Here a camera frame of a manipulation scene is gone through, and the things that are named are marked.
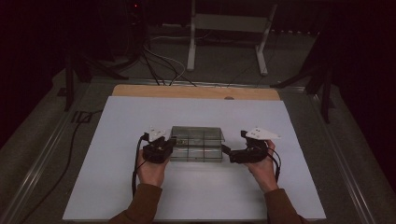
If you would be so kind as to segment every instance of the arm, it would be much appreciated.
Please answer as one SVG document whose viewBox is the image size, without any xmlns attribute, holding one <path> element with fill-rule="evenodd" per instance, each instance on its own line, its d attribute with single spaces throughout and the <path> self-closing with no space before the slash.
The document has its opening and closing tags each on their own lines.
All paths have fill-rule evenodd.
<svg viewBox="0 0 396 224">
<path fill-rule="evenodd" d="M 266 142 L 269 148 L 275 150 L 275 144 L 271 140 L 267 140 Z M 246 163 L 245 165 L 253 174 L 260 189 L 264 193 L 268 216 L 272 224 L 308 223 L 308 221 L 297 214 L 285 190 L 280 189 L 277 185 L 271 158 L 266 157 L 262 161 Z"/>
<path fill-rule="evenodd" d="M 157 212 L 161 198 L 165 166 L 169 159 L 161 164 L 144 161 L 143 151 L 139 151 L 138 164 L 143 164 L 137 171 L 140 184 L 127 210 L 111 218 L 110 224 L 144 224 L 151 223 Z"/>
</svg>

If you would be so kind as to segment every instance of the white board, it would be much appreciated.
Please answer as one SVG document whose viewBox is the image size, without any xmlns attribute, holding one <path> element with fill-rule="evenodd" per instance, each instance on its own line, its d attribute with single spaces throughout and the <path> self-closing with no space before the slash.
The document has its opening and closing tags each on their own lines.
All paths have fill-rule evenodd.
<svg viewBox="0 0 396 224">
<path fill-rule="evenodd" d="M 224 144 L 233 149 L 246 147 L 241 130 L 260 127 L 279 134 L 281 139 L 274 140 L 282 160 L 279 186 L 301 216 L 325 218 L 282 101 L 110 96 L 65 209 L 65 220 L 108 220 L 128 207 L 135 148 L 150 126 L 168 131 L 172 126 L 220 127 Z M 265 201 L 244 165 L 229 163 L 225 154 L 221 163 L 168 163 L 155 220 L 258 219 L 266 219 Z"/>
</svg>

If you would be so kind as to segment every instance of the transparent container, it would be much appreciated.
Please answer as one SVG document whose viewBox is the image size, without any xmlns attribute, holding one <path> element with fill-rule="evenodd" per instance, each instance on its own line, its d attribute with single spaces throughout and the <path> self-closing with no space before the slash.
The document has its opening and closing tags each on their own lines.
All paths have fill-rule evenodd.
<svg viewBox="0 0 396 224">
<path fill-rule="evenodd" d="M 172 127 L 171 136 L 177 138 L 171 161 L 221 162 L 221 143 L 224 136 L 221 128 Z"/>
</svg>

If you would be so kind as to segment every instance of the human hand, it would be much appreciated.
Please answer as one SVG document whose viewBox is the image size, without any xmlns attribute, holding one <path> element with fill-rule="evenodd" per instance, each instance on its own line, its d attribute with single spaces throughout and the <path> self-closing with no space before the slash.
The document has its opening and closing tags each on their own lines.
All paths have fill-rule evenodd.
<svg viewBox="0 0 396 224">
<path fill-rule="evenodd" d="M 159 164 L 145 161 L 145 159 L 143 159 L 143 150 L 140 149 L 139 158 L 137 159 L 137 164 L 140 166 L 137 170 L 140 183 L 160 187 L 165 178 L 165 167 L 168 162 L 169 158 L 165 162 Z"/>
<path fill-rule="evenodd" d="M 268 147 L 275 150 L 275 144 L 271 140 L 265 140 Z M 274 151 L 268 150 L 270 155 L 274 154 Z M 260 189 L 266 193 L 274 189 L 279 189 L 276 183 L 274 174 L 274 165 L 270 157 L 266 157 L 264 160 L 255 163 L 245 163 L 249 171 L 253 174 Z"/>
</svg>

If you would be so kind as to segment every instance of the sleeve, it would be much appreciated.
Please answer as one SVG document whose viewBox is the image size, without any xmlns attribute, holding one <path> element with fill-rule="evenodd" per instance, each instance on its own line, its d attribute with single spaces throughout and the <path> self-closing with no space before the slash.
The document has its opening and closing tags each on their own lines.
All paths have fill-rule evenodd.
<svg viewBox="0 0 396 224">
<path fill-rule="evenodd" d="M 139 184 L 134 199 L 127 210 L 111 218 L 109 224 L 151 223 L 157 212 L 157 205 L 163 190 L 148 184 Z"/>
<path fill-rule="evenodd" d="M 268 216 L 272 224 L 307 224 L 303 217 L 300 217 L 284 189 L 276 189 L 264 194 L 267 204 Z"/>
</svg>

